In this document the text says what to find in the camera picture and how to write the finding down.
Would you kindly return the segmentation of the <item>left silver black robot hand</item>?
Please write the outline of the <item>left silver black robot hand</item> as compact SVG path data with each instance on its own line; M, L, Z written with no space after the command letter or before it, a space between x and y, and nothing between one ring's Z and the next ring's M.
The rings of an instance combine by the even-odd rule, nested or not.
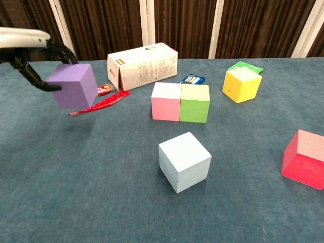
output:
M67 46L54 41L51 35L38 29L1 27L1 61L8 62L33 86L45 92L59 91L59 85L42 80L28 63L33 52L57 57L64 64L78 64L77 57Z

